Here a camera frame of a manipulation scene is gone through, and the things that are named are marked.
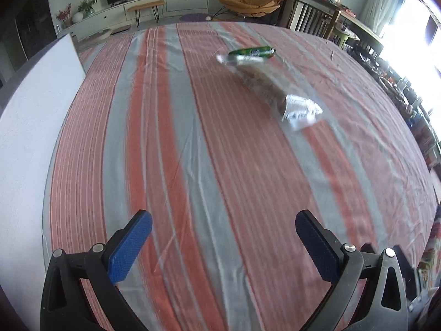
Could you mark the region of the clear bag of biscuits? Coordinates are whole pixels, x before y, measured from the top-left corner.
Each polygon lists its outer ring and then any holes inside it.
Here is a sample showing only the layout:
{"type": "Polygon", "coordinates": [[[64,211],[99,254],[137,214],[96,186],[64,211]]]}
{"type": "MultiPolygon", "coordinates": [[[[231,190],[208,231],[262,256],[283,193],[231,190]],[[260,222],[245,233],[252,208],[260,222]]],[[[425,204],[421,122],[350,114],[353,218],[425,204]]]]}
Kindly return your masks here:
{"type": "Polygon", "coordinates": [[[293,82],[269,63],[268,58],[246,55],[217,55],[218,63],[238,75],[284,123],[295,131],[318,122],[323,109],[312,99],[299,95],[293,82]]]}

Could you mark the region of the green candy tube pack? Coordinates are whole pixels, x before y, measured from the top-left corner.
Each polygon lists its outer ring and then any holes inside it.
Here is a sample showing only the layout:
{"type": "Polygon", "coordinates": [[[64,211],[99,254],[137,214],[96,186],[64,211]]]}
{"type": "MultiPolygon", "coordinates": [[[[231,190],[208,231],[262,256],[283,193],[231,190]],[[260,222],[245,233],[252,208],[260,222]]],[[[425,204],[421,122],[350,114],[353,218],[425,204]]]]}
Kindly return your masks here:
{"type": "Polygon", "coordinates": [[[229,55],[241,55],[258,58],[272,58],[276,49],[271,46],[254,46],[250,48],[237,49],[229,52],[229,55]]]}

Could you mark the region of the colourful floral cloth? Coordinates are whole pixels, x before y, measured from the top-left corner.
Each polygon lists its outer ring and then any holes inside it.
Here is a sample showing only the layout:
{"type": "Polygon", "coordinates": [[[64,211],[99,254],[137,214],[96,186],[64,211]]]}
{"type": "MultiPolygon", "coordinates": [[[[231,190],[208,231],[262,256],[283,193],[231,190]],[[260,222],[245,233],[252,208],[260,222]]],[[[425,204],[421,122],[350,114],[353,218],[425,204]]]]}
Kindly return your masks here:
{"type": "Polygon", "coordinates": [[[440,205],[437,206],[434,223],[418,270],[426,289],[440,287],[440,205]]]}

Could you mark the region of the striped red grey tablecloth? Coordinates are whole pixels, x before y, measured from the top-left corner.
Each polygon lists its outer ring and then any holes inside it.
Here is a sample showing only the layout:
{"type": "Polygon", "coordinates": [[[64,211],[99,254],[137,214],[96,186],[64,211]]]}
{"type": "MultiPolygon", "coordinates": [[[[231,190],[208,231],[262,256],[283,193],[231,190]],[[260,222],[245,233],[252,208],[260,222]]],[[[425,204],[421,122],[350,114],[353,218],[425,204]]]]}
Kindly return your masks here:
{"type": "Polygon", "coordinates": [[[267,25],[179,23],[79,55],[86,77],[46,186],[47,253],[107,241],[137,211],[153,230],[119,288],[150,330],[297,330],[327,290],[297,237],[308,209],[339,240],[399,245],[417,264],[437,210],[411,131],[330,41],[267,25]],[[216,60],[269,63],[323,109],[295,131],[216,60]]]}

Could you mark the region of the white cardboard box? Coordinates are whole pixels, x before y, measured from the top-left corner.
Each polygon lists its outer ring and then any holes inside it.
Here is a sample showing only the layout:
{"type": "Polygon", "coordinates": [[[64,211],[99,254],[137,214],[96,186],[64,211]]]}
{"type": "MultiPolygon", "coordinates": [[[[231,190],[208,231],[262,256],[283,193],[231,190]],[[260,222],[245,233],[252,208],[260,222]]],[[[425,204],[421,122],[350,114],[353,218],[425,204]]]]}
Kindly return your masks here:
{"type": "Polygon", "coordinates": [[[38,52],[1,89],[1,289],[29,330],[40,327],[49,166],[84,78],[66,35],[38,52]]]}

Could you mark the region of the cluttered side shelf items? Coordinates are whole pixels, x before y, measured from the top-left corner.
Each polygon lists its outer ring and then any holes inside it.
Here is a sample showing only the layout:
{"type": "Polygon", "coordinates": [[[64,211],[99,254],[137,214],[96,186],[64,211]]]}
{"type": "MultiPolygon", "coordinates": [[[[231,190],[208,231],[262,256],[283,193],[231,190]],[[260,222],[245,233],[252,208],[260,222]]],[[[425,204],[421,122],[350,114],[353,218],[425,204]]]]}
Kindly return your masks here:
{"type": "Polygon", "coordinates": [[[347,44],[346,52],[374,78],[391,99],[416,139],[427,167],[439,176],[440,138],[422,105],[422,98],[416,94],[411,82],[399,76],[387,61],[375,51],[370,52],[359,41],[347,44]]]}

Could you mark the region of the black display cabinet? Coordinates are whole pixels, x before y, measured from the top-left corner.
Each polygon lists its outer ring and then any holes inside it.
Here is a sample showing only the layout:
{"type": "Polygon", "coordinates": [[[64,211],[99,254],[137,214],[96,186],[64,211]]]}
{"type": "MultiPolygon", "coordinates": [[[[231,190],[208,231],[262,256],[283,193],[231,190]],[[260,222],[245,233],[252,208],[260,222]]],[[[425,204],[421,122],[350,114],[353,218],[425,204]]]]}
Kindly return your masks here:
{"type": "Polygon", "coordinates": [[[57,39],[49,0],[28,0],[16,17],[16,25],[28,60],[57,39]]]}

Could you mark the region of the red flowers in vase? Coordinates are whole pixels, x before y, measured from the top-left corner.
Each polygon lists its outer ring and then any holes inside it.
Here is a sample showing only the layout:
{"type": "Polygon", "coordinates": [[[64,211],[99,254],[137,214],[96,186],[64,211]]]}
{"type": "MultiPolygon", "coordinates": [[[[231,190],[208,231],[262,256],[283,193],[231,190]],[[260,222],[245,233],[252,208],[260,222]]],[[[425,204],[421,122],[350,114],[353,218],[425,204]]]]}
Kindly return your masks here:
{"type": "Polygon", "coordinates": [[[59,10],[56,15],[56,19],[61,23],[64,28],[67,28],[71,25],[71,9],[72,5],[70,3],[67,4],[64,10],[59,10]]]}

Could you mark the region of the dark wooden railing crib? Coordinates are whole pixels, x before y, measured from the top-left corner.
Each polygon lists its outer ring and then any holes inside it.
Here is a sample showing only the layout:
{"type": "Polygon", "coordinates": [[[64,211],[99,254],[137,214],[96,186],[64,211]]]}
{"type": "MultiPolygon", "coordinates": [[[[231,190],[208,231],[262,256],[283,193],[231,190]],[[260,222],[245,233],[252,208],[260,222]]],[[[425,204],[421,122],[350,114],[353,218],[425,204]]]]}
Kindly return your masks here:
{"type": "Polygon", "coordinates": [[[348,35],[356,45],[378,56],[383,50],[381,38],[341,5],[327,0],[294,0],[288,28],[331,40],[348,35]]]}

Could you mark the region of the green plant white vase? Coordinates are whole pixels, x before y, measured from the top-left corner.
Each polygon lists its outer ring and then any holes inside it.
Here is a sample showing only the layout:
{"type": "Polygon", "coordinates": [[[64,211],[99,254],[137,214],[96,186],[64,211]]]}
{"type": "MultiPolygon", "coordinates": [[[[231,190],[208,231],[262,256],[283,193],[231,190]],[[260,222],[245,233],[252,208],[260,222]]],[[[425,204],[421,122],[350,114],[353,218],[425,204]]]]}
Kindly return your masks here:
{"type": "Polygon", "coordinates": [[[72,23],[76,24],[81,22],[84,18],[89,17],[89,15],[94,14],[94,4],[96,4],[98,0],[83,0],[78,8],[77,12],[72,17],[72,23]]]}

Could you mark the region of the purple round floor mat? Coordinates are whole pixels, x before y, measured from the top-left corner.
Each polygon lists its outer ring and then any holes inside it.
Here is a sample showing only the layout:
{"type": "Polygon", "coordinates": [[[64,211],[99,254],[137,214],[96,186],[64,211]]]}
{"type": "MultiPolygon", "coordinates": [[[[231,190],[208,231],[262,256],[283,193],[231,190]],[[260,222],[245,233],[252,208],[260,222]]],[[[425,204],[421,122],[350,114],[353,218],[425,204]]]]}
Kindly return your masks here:
{"type": "Polygon", "coordinates": [[[192,13],[185,14],[179,18],[180,22],[210,22],[212,17],[209,14],[192,13]]]}

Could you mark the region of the small wooden bench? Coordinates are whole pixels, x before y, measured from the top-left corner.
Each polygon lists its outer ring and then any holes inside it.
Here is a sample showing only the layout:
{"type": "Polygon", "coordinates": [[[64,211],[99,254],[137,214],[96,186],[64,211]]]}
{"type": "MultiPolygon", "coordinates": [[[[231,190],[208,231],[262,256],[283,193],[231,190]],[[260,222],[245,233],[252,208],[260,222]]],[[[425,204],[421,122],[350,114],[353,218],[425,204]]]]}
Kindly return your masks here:
{"type": "Polygon", "coordinates": [[[147,2],[147,3],[144,3],[144,4],[133,5],[133,6],[128,8],[127,12],[135,14],[136,27],[138,28],[139,25],[140,25],[140,22],[141,22],[141,12],[142,12],[142,10],[146,10],[146,9],[150,8],[152,10],[152,14],[154,16],[155,23],[158,24],[158,22],[160,20],[158,8],[159,7],[163,7],[163,6],[165,6],[165,1],[164,0],[158,0],[158,1],[154,1],[154,2],[147,2]]]}

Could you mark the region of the white tv cabinet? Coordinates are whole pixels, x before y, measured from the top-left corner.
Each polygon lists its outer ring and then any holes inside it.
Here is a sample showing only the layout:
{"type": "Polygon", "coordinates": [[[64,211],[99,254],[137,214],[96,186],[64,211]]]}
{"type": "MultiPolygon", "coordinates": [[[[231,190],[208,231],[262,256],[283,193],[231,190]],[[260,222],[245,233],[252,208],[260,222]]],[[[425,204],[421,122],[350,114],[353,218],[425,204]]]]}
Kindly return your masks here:
{"type": "Polygon", "coordinates": [[[209,0],[133,0],[95,12],[60,31],[57,36],[60,38],[71,34],[82,40],[106,28],[115,30],[126,25],[139,26],[141,22],[148,20],[158,22],[163,17],[208,11],[209,0]]]}

